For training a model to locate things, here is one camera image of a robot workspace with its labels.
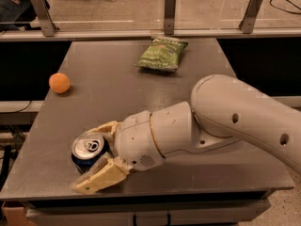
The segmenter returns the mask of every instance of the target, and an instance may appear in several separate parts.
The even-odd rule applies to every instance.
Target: person
[[[30,0],[0,0],[0,31],[19,30],[14,22],[30,7]]]

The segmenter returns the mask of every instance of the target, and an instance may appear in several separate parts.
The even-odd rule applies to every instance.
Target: metal post
[[[244,19],[241,21],[239,28],[244,34],[250,34],[253,32],[254,25],[256,22],[257,14],[261,8],[263,0],[250,0],[246,9]]]
[[[55,26],[48,13],[45,0],[30,0],[34,7],[38,19],[40,21],[40,28],[44,36],[53,36],[55,34]]]
[[[176,0],[165,0],[164,32],[173,35],[175,28]]]

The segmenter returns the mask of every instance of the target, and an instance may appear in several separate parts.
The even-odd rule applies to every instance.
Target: table
[[[70,190],[79,172],[71,144],[86,130],[190,101],[209,74],[235,76],[215,39],[190,39],[175,73],[135,66],[151,40],[74,41],[60,67],[71,80],[65,94],[49,91],[0,194],[28,207],[38,225],[172,225],[236,223],[269,208],[268,196],[291,189],[285,166],[240,141],[228,152],[181,155],[131,174],[95,195]]]

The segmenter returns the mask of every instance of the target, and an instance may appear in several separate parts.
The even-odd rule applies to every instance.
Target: orange
[[[64,73],[54,73],[49,78],[49,86],[56,93],[64,93],[70,88],[70,79]]]

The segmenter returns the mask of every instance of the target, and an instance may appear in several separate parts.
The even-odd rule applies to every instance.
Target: black wire
[[[30,107],[32,101],[29,101],[28,105],[22,109],[19,109],[19,110],[15,110],[15,111],[8,111],[8,112],[0,112],[0,114],[12,114],[12,113],[18,113],[18,112],[21,112],[21,111],[24,111],[26,110],[28,107]]]
[[[296,5],[295,3],[293,3],[292,1],[290,1],[290,0],[284,0],[284,1],[286,1],[286,2],[288,2],[289,4],[293,5],[295,8],[298,8],[299,10],[301,10],[301,8],[300,8],[298,5]],[[288,13],[291,13],[291,14],[295,14],[295,15],[301,15],[301,12],[288,11],[287,9],[279,8],[279,7],[275,6],[275,5],[273,4],[273,0],[270,0],[270,5],[271,5],[273,8],[277,8],[277,9],[279,9],[279,10],[281,10],[281,11],[285,11],[285,12],[288,12]]]

